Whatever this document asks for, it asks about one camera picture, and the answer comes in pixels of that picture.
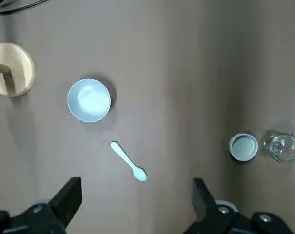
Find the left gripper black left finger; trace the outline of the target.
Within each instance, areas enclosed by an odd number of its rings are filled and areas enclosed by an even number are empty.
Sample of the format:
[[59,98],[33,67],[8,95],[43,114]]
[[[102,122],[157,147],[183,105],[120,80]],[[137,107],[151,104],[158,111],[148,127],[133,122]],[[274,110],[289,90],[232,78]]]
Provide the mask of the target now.
[[17,216],[0,210],[0,234],[65,234],[81,204],[81,178],[73,177],[47,203],[37,203]]

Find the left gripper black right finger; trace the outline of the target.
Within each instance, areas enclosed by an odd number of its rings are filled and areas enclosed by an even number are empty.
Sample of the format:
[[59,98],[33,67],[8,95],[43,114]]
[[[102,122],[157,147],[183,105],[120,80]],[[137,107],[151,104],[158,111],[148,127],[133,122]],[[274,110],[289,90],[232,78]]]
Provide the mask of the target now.
[[204,216],[194,221],[186,234],[292,234],[293,231],[279,216],[269,212],[254,212],[251,217],[242,215],[233,204],[217,203],[204,180],[193,178],[192,205],[196,214],[200,203]]

